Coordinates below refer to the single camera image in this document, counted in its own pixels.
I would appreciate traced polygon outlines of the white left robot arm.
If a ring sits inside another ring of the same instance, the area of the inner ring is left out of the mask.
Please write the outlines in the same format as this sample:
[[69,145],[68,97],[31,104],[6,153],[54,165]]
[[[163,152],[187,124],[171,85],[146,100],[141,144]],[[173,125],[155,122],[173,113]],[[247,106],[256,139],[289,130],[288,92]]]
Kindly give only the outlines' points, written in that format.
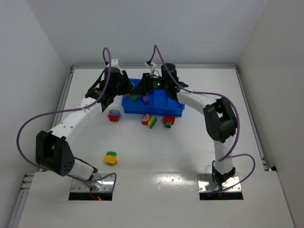
[[70,176],[85,182],[91,181],[98,171],[81,159],[75,158],[71,145],[80,132],[97,115],[103,112],[118,95],[131,92],[133,85],[127,72],[106,67],[98,80],[88,89],[75,111],[48,132],[36,136],[36,163],[60,176]]

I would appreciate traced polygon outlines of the green rectangular lego brick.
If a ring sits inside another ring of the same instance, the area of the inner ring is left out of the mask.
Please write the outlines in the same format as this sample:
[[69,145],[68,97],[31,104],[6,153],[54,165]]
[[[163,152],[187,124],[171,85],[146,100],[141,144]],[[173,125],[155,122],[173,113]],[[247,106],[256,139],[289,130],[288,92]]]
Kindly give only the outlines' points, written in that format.
[[132,95],[129,97],[130,102],[134,102],[140,99],[139,95]]

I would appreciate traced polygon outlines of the purple rectangular lego brick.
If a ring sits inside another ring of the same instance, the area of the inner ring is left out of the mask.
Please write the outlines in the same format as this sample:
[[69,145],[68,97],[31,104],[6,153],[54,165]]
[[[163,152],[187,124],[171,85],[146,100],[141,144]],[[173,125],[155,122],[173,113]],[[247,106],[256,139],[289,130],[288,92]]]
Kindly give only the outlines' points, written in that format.
[[150,103],[150,100],[149,100],[149,97],[148,95],[143,95],[142,96],[142,101],[145,105],[149,104]]

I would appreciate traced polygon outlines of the green lego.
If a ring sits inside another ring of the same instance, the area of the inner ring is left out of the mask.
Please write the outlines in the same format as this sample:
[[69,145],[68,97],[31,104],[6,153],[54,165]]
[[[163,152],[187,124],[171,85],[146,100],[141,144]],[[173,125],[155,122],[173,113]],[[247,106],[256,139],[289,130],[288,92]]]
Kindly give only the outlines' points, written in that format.
[[114,152],[114,151],[109,151],[109,152],[107,152],[107,153],[106,153],[106,155],[116,157],[116,156],[117,156],[117,153],[116,153],[116,152]]

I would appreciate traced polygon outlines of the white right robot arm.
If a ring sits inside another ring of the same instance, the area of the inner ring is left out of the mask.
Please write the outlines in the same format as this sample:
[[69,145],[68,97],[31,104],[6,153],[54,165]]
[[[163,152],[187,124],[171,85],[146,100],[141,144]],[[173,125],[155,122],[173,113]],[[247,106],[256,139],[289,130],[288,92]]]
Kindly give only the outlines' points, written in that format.
[[155,90],[166,91],[171,100],[191,107],[204,116],[207,133],[215,148],[212,178],[221,188],[236,173],[231,155],[238,139],[239,118],[235,106],[223,95],[215,99],[211,97],[211,93],[189,90],[187,84],[179,81],[176,66],[171,63],[161,66],[159,77],[144,73],[131,94],[147,95]]

